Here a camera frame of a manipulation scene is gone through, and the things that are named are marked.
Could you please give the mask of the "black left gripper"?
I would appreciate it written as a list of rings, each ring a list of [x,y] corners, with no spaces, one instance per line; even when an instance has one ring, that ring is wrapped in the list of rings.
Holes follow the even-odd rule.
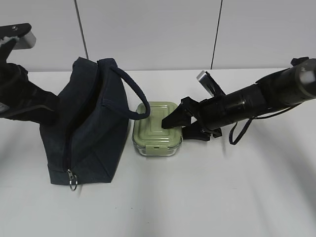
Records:
[[[18,65],[19,78],[13,86],[14,105],[9,118],[11,120],[32,121],[44,125],[53,125],[58,119],[56,112],[59,98],[29,81],[28,71]]]

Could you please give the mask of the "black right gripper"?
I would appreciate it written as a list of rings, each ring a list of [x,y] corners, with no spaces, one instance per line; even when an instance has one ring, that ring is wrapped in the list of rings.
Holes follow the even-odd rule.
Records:
[[[171,129],[184,126],[184,140],[209,141],[210,136],[221,136],[221,128],[243,120],[243,96],[225,95],[200,102],[191,97],[181,99],[178,107],[162,120],[161,127]]]

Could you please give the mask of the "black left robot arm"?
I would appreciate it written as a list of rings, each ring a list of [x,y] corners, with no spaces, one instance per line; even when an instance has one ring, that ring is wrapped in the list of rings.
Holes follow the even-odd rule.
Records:
[[[15,38],[0,43],[0,117],[53,125],[58,119],[59,98],[32,83],[21,65],[6,61],[16,43]]]

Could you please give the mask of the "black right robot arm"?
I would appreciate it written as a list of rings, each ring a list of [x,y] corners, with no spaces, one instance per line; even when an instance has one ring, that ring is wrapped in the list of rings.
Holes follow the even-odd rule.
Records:
[[[163,129],[181,127],[185,140],[209,141],[210,137],[222,136],[222,127],[246,120],[236,138],[233,129],[229,133],[229,143],[236,145],[253,120],[281,115],[315,99],[316,60],[293,58],[291,65],[230,94],[221,89],[209,72],[202,71],[197,79],[212,97],[200,102],[190,97],[181,99],[179,106],[162,120],[161,126]]]

